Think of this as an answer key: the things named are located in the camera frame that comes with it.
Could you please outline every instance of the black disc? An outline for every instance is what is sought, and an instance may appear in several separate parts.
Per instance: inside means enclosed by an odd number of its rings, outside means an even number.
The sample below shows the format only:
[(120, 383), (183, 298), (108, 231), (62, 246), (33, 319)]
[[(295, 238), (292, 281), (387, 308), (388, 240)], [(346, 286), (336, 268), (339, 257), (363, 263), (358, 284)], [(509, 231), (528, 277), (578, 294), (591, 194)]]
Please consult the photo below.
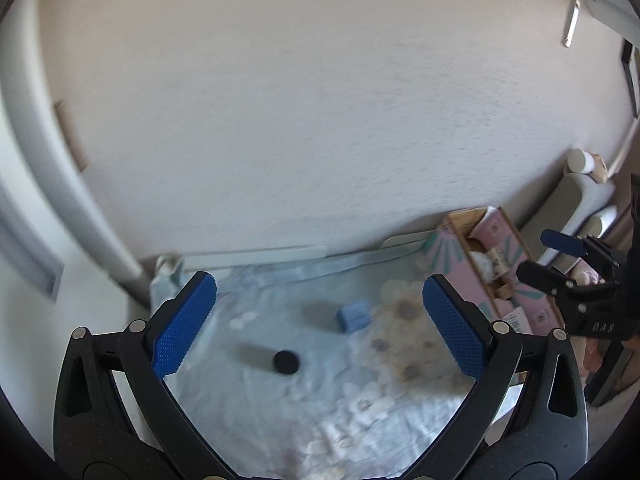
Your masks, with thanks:
[(300, 369), (300, 359), (290, 350), (281, 350), (273, 356), (273, 366), (281, 374), (293, 375)]

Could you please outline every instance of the black frame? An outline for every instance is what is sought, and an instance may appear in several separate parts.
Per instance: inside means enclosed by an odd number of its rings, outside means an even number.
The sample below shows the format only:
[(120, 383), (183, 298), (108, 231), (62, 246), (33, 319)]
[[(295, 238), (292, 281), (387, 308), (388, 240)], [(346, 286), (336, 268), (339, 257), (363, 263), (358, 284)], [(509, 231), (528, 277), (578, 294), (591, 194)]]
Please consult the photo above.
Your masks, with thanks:
[[(629, 0), (640, 16), (640, 0)], [(0, 20), (13, 0), (0, 0)], [(602, 448), (572, 478), (637, 478), (640, 395)], [(42, 450), (0, 389), (0, 470), (4, 478), (69, 480)]]

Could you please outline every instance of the light blue floral tablecloth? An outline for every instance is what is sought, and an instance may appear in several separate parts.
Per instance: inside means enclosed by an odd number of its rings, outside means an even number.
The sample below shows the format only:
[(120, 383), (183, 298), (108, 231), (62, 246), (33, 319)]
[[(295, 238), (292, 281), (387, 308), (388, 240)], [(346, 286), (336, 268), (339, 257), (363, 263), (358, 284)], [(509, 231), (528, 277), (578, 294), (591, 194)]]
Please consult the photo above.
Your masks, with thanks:
[[(422, 306), (422, 243), (322, 260), (214, 269), (218, 300), (166, 383), (202, 436), (242, 476), (392, 477), (433, 441), (469, 391)], [(190, 275), (165, 265), (154, 307)], [(335, 313), (374, 305), (345, 335)], [(278, 350), (302, 361), (271, 367)], [(500, 414), (512, 407), (510, 388)]]

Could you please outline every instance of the blue textured pad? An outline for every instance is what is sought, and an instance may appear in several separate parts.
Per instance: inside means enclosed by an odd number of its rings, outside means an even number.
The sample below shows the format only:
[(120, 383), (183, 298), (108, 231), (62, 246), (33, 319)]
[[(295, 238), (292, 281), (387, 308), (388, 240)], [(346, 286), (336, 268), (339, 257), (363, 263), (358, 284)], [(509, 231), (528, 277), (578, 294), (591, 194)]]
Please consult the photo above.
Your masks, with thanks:
[(462, 373), (478, 380), (486, 366), (484, 343), (433, 278), (424, 282), (422, 302)]
[(346, 334), (366, 328), (371, 323), (371, 305), (367, 300), (352, 301), (340, 308), (335, 317)]
[(216, 280), (206, 274), (156, 338), (151, 365), (160, 380), (178, 371), (215, 303)]
[(582, 240), (553, 231), (553, 229), (542, 231), (540, 241), (545, 247), (550, 247), (574, 258), (581, 258), (587, 253)]

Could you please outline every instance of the cardboard box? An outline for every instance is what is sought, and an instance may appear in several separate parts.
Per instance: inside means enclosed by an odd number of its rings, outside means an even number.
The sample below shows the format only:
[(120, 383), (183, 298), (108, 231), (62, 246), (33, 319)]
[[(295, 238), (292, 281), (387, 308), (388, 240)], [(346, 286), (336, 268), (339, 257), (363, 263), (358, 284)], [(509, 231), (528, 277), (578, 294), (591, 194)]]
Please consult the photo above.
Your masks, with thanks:
[[(491, 287), (482, 281), (470, 256), (468, 238), (479, 240), (487, 251), (498, 247), (504, 255), (509, 269), (501, 280), (511, 285), (511, 304), (524, 309), (534, 334), (547, 335), (562, 326), (558, 310), (546, 295), (518, 280), (518, 265), (531, 256), (501, 208), (481, 207), (447, 214), (423, 247), (428, 274), (443, 274), (458, 294), (475, 303), (490, 321), (504, 317), (504, 303), (497, 303)], [(502, 315), (498, 314), (499, 304)]]

